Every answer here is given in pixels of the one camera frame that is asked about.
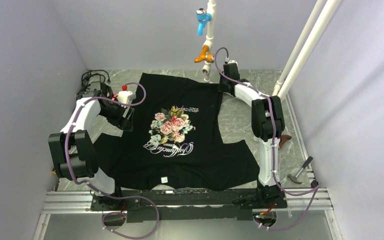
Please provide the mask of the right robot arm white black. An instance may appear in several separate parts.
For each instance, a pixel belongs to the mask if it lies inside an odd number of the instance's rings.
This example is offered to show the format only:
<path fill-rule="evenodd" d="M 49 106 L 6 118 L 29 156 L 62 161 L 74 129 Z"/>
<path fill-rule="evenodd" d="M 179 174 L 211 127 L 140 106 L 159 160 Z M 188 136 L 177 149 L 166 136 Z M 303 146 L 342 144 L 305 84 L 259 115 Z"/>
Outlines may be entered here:
<path fill-rule="evenodd" d="M 223 64 L 219 91 L 236 97 L 251 108 L 251 129 L 259 142 L 258 182 L 264 187 L 280 186 L 278 155 L 285 129 L 281 99 L 264 94 L 246 79 L 241 79 L 235 60 Z"/>

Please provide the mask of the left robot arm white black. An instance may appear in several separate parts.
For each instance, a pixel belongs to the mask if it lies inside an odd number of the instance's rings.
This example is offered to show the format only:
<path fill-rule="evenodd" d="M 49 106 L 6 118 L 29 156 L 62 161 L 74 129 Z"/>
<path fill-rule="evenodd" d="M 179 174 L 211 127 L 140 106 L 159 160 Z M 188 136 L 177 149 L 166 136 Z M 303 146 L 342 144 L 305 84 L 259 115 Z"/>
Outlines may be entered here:
<path fill-rule="evenodd" d="M 58 133 L 48 137 L 48 145 L 54 173 L 60 179 L 85 184 L 98 196 L 104 196 L 104 204 L 111 210 L 119 209 L 124 196 L 116 191 L 116 183 L 99 167 L 98 155 L 89 135 L 98 116 L 122 131 L 132 131 L 136 94 L 123 86 L 115 94 L 101 81 L 93 81 L 81 87 L 76 94 L 76 106 L 68 123 Z"/>

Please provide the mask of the black floral print t-shirt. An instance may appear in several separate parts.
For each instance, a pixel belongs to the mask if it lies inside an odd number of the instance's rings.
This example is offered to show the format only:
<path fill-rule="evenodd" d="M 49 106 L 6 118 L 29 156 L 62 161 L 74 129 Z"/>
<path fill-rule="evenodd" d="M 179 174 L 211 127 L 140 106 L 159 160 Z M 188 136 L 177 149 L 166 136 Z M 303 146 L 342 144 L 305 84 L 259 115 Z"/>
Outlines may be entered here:
<path fill-rule="evenodd" d="M 143 73 L 136 91 L 133 130 L 102 133 L 94 147 L 99 167 L 135 190 L 226 190 L 258 178 L 259 166 L 244 140 L 224 143 L 218 115 L 223 94 L 215 83 Z"/>

